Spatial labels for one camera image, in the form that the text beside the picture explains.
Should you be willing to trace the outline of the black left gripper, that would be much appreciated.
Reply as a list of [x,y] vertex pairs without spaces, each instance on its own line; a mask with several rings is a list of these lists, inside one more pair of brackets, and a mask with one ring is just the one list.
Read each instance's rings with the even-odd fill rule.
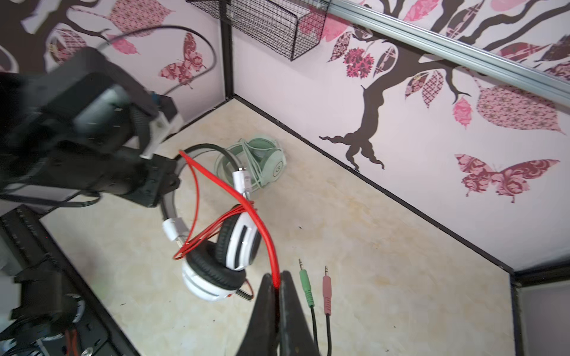
[[154,208],[180,186],[178,164],[168,157],[145,159],[133,148],[122,148],[111,159],[111,194],[132,203]]

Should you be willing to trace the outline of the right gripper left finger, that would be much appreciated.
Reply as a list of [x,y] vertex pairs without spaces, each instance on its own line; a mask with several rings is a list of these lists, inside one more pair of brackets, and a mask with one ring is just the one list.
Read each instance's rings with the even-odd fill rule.
[[278,347],[278,302],[271,274],[265,274],[246,334],[237,356],[276,356]]

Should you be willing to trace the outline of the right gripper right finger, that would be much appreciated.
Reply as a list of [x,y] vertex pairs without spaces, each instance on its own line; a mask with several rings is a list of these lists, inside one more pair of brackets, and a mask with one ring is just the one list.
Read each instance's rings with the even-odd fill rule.
[[279,312],[279,355],[319,355],[289,271],[281,273]]

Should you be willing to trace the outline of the white black headphones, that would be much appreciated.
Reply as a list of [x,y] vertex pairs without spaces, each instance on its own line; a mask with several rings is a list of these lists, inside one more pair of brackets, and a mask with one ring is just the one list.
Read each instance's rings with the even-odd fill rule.
[[183,281],[199,298],[214,302],[236,295],[247,301],[254,292],[249,286],[246,267],[257,255],[261,233],[246,209],[237,204],[204,231],[193,236],[195,226],[187,227],[178,216],[175,192],[160,200],[163,231],[179,245],[176,260],[182,260]]

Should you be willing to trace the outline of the mint green headphones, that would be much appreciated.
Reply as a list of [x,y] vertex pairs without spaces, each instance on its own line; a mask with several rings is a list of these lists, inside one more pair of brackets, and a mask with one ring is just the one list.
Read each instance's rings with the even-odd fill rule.
[[215,161],[215,173],[244,195],[277,181],[286,168],[284,150],[270,136],[240,139],[226,151],[228,157],[220,154]]

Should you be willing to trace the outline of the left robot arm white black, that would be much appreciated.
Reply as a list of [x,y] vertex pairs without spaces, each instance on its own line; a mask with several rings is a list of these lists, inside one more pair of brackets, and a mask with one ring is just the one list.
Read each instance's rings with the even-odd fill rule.
[[49,200],[20,188],[71,189],[93,205],[112,194],[154,208],[175,191],[177,163],[157,154],[178,112],[87,47],[39,77],[1,75],[1,274],[20,304],[3,355],[135,355],[136,349],[32,212]]

